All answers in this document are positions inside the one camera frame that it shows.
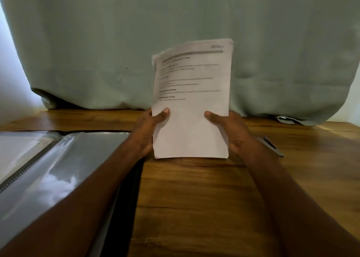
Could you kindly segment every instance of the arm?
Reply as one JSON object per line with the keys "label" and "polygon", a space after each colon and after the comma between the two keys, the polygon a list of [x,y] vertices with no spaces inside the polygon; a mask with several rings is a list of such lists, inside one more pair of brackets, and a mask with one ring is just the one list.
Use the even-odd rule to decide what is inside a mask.
{"label": "arm", "polygon": [[79,187],[17,235],[0,256],[84,256],[119,184],[152,149],[156,124],[170,112],[137,120],[128,139]]}
{"label": "arm", "polygon": [[276,221],[288,256],[359,256],[360,242],[292,179],[265,147],[251,136],[240,115],[205,112],[224,128],[229,148],[245,162]]}

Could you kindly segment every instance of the wooden table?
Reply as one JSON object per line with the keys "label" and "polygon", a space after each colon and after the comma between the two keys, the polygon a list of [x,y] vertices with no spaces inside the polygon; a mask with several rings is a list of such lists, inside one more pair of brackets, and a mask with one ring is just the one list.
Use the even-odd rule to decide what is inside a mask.
{"label": "wooden table", "polygon": [[[2,130],[131,130],[140,113],[52,110]],[[294,179],[360,239],[360,128],[245,121],[255,135],[268,136]],[[270,215],[240,159],[147,158],[128,256],[279,255]]]}

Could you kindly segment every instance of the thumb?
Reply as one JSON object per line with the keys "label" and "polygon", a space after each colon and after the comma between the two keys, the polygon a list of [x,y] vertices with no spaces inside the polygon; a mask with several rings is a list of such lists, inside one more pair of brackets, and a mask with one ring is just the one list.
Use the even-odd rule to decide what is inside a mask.
{"label": "thumb", "polygon": [[207,118],[210,122],[218,124],[223,126],[224,125],[224,121],[225,121],[225,117],[223,116],[219,116],[217,114],[214,114],[210,111],[206,111],[204,114],[205,118]]}
{"label": "thumb", "polygon": [[163,122],[165,119],[167,119],[167,117],[169,115],[170,115],[170,109],[165,108],[159,114],[157,114],[156,116],[153,116],[152,118],[153,118],[153,121],[155,122],[155,124],[158,124],[158,123]]}

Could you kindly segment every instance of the curtain fold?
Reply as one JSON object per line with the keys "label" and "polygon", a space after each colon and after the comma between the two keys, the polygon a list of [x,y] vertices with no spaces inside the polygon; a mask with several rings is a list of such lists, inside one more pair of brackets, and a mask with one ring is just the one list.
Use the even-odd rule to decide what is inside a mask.
{"label": "curtain fold", "polygon": [[231,109],[321,123],[344,104],[360,59],[360,0],[1,4],[31,87],[88,109],[146,109],[152,54],[232,38]]}

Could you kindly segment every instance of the hand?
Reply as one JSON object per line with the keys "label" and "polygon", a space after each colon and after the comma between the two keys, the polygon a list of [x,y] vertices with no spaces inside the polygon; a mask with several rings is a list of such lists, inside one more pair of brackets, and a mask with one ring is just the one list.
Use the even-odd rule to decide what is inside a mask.
{"label": "hand", "polygon": [[229,111],[229,116],[219,116],[210,111],[206,111],[204,115],[210,122],[223,127],[229,138],[229,149],[232,152],[239,155],[241,145],[245,141],[253,140],[253,136],[247,128],[243,118],[238,113]]}
{"label": "hand", "polygon": [[165,108],[160,114],[152,116],[151,108],[147,109],[140,117],[134,130],[129,136],[129,141],[140,147],[141,158],[146,156],[153,148],[153,134],[156,124],[163,122],[170,115],[170,109]]}

